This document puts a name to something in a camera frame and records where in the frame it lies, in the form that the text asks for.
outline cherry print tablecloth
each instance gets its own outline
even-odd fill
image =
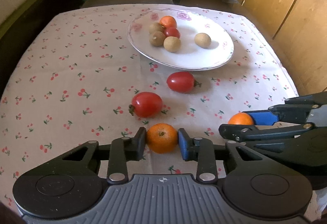
[[[179,94],[166,85],[174,69],[140,54],[127,40],[131,19],[168,5],[115,5],[59,14],[27,49],[0,103],[0,198],[15,210],[12,186],[27,170],[88,140],[109,144],[134,136],[140,126],[169,123],[191,137],[224,144],[218,127],[235,113],[266,109],[297,96],[272,48],[246,18],[214,10],[178,7],[205,15],[231,36],[235,52],[218,69],[195,72],[197,86]],[[155,92],[164,105],[153,119],[128,113],[132,97]],[[217,161],[220,177],[222,163]],[[100,176],[105,177],[106,165]],[[159,155],[148,148],[133,173],[195,173],[179,149]]]

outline small orange fruit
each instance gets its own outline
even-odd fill
[[[164,26],[165,28],[168,27],[177,27],[177,23],[174,17],[166,15],[163,18],[160,19],[159,23]]]
[[[246,114],[244,112],[237,113],[233,115],[229,121],[228,124],[242,124],[242,125],[253,125],[253,119],[249,114]]]
[[[147,144],[153,152],[158,154],[171,152],[177,143],[177,131],[167,123],[155,124],[147,131]]]

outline floral plate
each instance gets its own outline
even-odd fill
[[[149,42],[148,28],[163,16],[176,19],[180,32],[181,48],[176,53],[164,47],[154,47]],[[207,33],[211,45],[203,49],[195,44],[197,33]],[[144,56],[158,63],[186,71],[212,70],[226,64],[233,55],[234,44],[229,34],[215,21],[192,11],[164,8],[147,11],[131,20],[127,37],[132,46]]]

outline gray ridged panel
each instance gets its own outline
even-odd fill
[[[36,219],[27,215],[23,219],[28,224],[307,223],[301,217],[262,221],[244,216],[223,200],[217,188],[198,184],[188,174],[135,175],[124,185],[108,188],[102,200],[81,215],[65,220]]]

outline plate rim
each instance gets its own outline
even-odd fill
[[[210,19],[210,18],[208,18],[208,17],[206,17],[206,16],[204,16],[204,15],[202,15],[202,14],[199,14],[199,13],[197,13],[197,12],[194,12],[194,11],[191,11],[191,10],[187,10],[187,9],[180,9],[180,8],[156,8],[156,9],[150,9],[150,10],[147,10],[145,13],[149,13],[149,12],[152,12],[152,11],[155,11],[155,10],[185,10],[185,11],[189,11],[189,12],[191,12],[191,13],[193,13],[193,14],[196,14],[196,15],[201,15],[201,16],[203,16],[204,18],[206,18],[206,19],[209,19],[209,20],[211,20],[211,21],[213,21],[214,23],[216,23],[214,20],[212,20],[212,19]],[[145,57],[147,57],[147,58],[149,58],[150,60],[153,60],[153,61],[155,61],[155,62],[158,62],[158,63],[160,63],[160,64],[162,64],[162,65],[166,65],[166,66],[168,66],[168,67],[172,67],[172,68],[175,68],[175,69],[180,69],[180,70],[184,70],[184,71],[208,71],[208,70],[213,70],[213,69],[217,69],[217,68],[220,68],[220,67],[222,67],[222,66],[224,66],[225,64],[227,64],[231,59],[232,59],[232,57],[233,57],[233,55],[234,55],[234,52],[235,52],[235,46],[234,46],[234,42],[233,42],[233,40],[232,40],[232,38],[231,38],[231,36],[228,34],[228,32],[220,25],[220,24],[218,24],[218,23],[216,23],[217,25],[219,25],[226,33],[227,33],[227,35],[230,37],[230,39],[231,39],[231,42],[232,42],[232,44],[233,44],[233,52],[232,52],[232,54],[231,54],[231,56],[229,57],[229,59],[227,60],[227,61],[225,61],[224,63],[222,63],[222,64],[220,64],[220,65],[218,65],[218,66],[211,66],[211,67],[203,67],[203,68],[185,68],[185,67],[178,67],[178,66],[175,66],[175,65],[172,65],[172,64],[167,64],[167,63],[164,63],[164,62],[161,62],[161,61],[158,61],[158,60],[156,60],[155,58],[153,58],[152,56],[149,56],[149,55],[147,55],[147,54],[145,54],[145,53],[143,53],[141,50],[139,50],[132,42],[133,42],[133,40],[132,40],[132,38],[131,38],[131,35],[130,35],[130,33],[129,33],[129,31],[130,31],[130,29],[131,29],[131,24],[135,21],[135,20],[137,20],[137,19],[140,19],[140,18],[142,18],[142,16],[136,16],[136,17],[134,17],[133,19],[131,19],[130,20],[130,22],[129,22],[129,24],[127,25],[127,30],[126,30],[126,34],[127,34],[127,39],[128,39],[128,41],[130,42],[130,44],[133,46],[133,48],[134,49],[136,49],[139,53],[141,53],[143,56],[145,56]]]

